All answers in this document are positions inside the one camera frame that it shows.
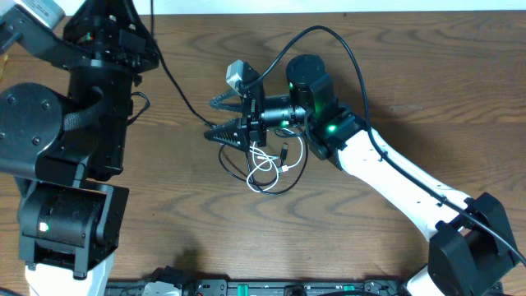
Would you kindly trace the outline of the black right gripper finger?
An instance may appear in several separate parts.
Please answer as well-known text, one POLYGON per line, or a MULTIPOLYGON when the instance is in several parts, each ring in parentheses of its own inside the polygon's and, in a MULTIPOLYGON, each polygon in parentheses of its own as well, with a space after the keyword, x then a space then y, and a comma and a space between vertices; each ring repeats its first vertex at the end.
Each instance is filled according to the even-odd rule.
POLYGON ((225 103, 226 99, 236 96, 238 93, 235 90, 227 90, 221 95, 215 96, 210 102, 209 105, 212 109, 230 111, 235 113, 242 112, 241 104, 231 104, 225 103))
POLYGON ((233 118, 213 127, 204 133, 204 137, 235 149, 247 149, 249 146, 248 131, 240 118, 233 118))

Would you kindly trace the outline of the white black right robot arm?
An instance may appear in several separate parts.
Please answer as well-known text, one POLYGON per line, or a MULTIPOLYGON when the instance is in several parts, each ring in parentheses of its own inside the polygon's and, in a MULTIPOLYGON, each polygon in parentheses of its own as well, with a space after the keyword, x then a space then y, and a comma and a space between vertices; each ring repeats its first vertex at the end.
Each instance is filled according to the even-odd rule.
POLYGON ((484 295, 523 264, 504 206, 492 195, 477 198, 456 190, 394 150, 371 126, 338 101, 320 57, 303 54, 286 68, 288 93, 268 96, 263 77, 247 62, 230 64, 228 91, 211 100, 234 119, 205 134, 209 141, 247 156, 247 186, 272 194, 275 181, 259 183, 256 172, 280 176, 290 170, 286 154, 264 152, 267 134, 298 139, 297 166, 309 154, 360 179, 380 193, 428 241, 428 260, 400 286, 403 295, 484 295))

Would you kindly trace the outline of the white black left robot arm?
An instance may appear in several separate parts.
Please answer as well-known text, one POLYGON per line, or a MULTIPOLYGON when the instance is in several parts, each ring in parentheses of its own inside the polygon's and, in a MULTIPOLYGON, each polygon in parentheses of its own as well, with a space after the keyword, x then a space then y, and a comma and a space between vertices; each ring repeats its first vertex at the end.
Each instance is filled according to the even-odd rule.
POLYGON ((1 170, 21 194, 25 279, 33 295, 102 295, 129 195, 109 180, 159 53, 130 0, 86 1, 71 18, 53 1, 4 1, 1 49, 14 44, 69 74, 66 94, 34 82, 1 94, 1 170))

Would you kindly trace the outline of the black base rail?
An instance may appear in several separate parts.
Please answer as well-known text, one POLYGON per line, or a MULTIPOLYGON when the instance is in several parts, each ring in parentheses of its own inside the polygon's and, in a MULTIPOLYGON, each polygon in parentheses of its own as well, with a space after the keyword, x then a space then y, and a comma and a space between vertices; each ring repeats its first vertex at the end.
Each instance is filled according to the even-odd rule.
POLYGON ((429 279, 416 284, 397 279, 232 280, 227 276, 189 273, 170 266, 139 280, 110 280, 104 296, 321 296, 440 295, 429 279))

